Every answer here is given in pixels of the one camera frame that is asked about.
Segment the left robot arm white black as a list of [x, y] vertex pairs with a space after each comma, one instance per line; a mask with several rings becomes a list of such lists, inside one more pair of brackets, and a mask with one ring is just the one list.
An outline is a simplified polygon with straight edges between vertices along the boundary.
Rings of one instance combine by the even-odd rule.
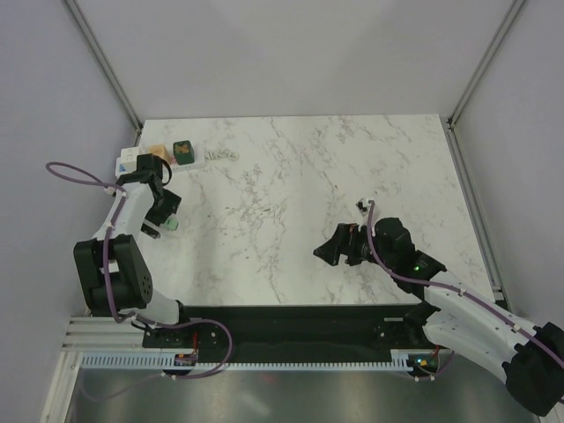
[[136, 169], [118, 177], [115, 201], [92, 239], [78, 242], [73, 255], [86, 306], [95, 316], [118, 322], [138, 318], [163, 326], [163, 337], [184, 346], [193, 325], [180, 317], [181, 304], [153, 287], [152, 275], [137, 245], [140, 234], [160, 237], [158, 226], [173, 219], [181, 198], [165, 188], [169, 165], [154, 154], [137, 157]]

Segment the green plug adapter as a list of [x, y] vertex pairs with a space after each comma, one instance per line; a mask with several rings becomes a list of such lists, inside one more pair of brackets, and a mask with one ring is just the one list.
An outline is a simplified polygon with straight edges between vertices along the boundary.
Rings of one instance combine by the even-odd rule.
[[169, 232], [174, 232], [178, 229], [179, 222], [176, 216], [170, 216], [167, 220], [160, 225], [162, 229], [165, 229]]

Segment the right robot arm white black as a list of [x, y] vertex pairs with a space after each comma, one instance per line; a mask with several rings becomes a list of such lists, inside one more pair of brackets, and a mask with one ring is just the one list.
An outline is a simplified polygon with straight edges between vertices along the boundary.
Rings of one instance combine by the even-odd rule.
[[404, 324], [405, 340], [444, 346], [497, 377], [527, 411], [545, 417], [563, 401], [563, 330], [539, 326], [472, 291], [438, 260], [416, 249], [398, 218], [337, 226], [314, 255], [336, 266], [379, 265], [420, 301], [423, 316]]

